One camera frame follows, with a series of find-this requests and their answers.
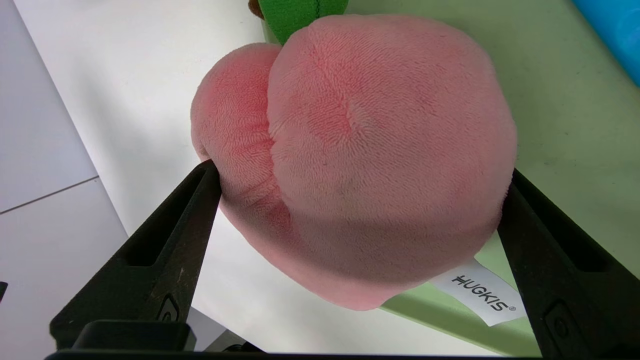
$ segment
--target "pink fleece fabric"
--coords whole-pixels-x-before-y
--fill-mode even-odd
[[[487,54],[404,15],[324,17],[233,51],[191,109],[221,209],[271,264],[350,309],[470,259],[492,235],[516,129]]]

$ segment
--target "white table surface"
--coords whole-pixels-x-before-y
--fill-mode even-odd
[[[131,234],[198,163],[189,107],[222,56],[263,41],[244,0],[15,0]],[[219,213],[193,306],[267,352],[490,355],[376,309],[308,292]]]

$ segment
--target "light green surface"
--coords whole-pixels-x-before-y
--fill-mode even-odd
[[[640,277],[640,89],[569,0],[350,0],[463,30],[492,57],[518,126],[517,168]],[[476,256],[515,285],[499,239]],[[383,309],[502,354],[537,356],[526,319],[487,327],[425,284]]]

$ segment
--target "brown plush stem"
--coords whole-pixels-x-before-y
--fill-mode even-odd
[[[264,20],[264,15],[262,14],[262,10],[260,9],[260,3],[258,3],[258,0],[249,0],[249,10],[251,10],[251,12],[255,16]]]

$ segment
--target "seam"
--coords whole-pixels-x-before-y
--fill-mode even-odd
[[[349,110],[345,107],[345,98],[343,95],[340,94],[340,92],[338,92],[335,88],[335,86],[333,85],[333,83],[329,80],[329,77],[327,76],[326,72],[324,71],[324,69],[322,69],[322,67],[320,66],[320,64],[318,64],[317,62],[317,58],[318,58],[318,51],[317,51],[317,47],[316,47],[316,43],[311,39],[312,35],[313,35],[313,29],[309,26],[308,28],[308,37],[309,37],[309,43],[311,44],[311,48],[313,50],[314,56],[313,56],[313,61],[314,61],[314,65],[316,66],[316,69],[320,72],[320,74],[323,77],[323,80],[325,83],[327,83],[327,85],[329,85],[329,87],[331,88],[331,90],[333,91],[333,93],[339,98],[340,101],[340,107],[344,110],[344,118],[347,120],[347,127],[349,128],[349,135],[353,134],[353,126],[351,125],[351,121],[350,121],[350,116],[349,116]]]

